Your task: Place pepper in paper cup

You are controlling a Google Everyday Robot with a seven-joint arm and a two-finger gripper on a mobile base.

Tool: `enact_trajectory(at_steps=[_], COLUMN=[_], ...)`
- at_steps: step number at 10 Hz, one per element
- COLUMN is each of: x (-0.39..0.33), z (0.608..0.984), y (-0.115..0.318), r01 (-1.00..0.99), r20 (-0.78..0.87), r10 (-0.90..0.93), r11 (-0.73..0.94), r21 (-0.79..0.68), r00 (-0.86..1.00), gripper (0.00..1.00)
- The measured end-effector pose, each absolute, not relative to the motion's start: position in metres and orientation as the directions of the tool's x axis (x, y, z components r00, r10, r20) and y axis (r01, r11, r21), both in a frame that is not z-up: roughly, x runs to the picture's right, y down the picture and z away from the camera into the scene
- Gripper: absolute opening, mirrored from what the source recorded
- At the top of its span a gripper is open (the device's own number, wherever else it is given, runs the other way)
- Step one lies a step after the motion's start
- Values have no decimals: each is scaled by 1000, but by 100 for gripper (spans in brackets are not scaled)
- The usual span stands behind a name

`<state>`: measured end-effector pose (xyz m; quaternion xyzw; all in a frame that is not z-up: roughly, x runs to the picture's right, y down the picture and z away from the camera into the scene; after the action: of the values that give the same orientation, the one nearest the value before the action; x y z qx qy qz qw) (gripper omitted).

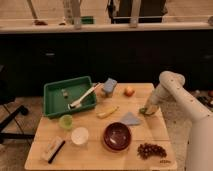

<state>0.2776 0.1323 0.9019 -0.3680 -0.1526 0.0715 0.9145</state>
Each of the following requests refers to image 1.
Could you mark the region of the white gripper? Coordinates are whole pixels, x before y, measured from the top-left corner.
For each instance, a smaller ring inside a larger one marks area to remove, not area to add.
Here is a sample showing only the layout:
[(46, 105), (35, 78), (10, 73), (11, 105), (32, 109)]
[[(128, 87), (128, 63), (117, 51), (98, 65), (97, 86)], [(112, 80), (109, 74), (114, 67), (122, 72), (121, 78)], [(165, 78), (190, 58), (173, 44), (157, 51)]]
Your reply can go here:
[(159, 98), (156, 95), (151, 95), (145, 104), (145, 108), (155, 114), (159, 109)]

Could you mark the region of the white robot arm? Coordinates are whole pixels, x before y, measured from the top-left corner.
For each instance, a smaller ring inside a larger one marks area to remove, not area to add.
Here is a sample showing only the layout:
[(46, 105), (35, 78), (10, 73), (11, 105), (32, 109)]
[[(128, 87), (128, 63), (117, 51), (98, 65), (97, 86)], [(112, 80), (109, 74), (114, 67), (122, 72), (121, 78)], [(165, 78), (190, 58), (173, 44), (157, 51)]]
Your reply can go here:
[(163, 71), (146, 101), (145, 115), (155, 114), (159, 104), (172, 96), (192, 122), (185, 171), (213, 171), (213, 112), (186, 91), (184, 84), (183, 75)]

